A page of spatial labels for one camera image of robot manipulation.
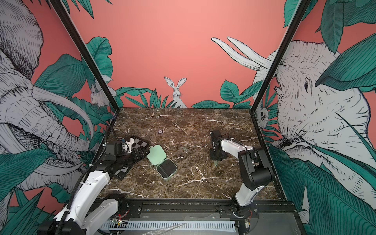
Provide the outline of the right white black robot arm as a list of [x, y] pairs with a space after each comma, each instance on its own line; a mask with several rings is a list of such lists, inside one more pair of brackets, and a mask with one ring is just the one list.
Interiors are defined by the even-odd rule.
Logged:
[[210, 132], [210, 159], [222, 161], [230, 154], [238, 159], [242, 185], [235, 194], [238, 207], [250, 205], [255, 196], [274, 180], [271, 162], [263, 148], [247, 146], [218, 130]]

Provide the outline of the mint green nail clipper case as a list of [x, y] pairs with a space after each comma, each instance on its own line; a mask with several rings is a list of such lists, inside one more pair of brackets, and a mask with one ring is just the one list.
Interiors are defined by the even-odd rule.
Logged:
[[178, 169], [160, 145], [151, 146], [146, 157], [164, 180], [171, 178]]

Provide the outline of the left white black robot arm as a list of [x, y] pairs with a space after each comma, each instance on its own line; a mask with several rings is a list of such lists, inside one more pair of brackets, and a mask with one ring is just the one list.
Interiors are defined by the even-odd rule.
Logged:
[[108, 142], [98, 161], [76, 182], [66, 207], [53, 219], [43, 222], [37, 234], [94, 235], [106, 223], [118, 228], [124, 226], [130, 213], [126, 199], [109, 196], [95, 209], [92, 206], [113, 177], [123, 179], [148, 153], [148, 145], [134, 138]]

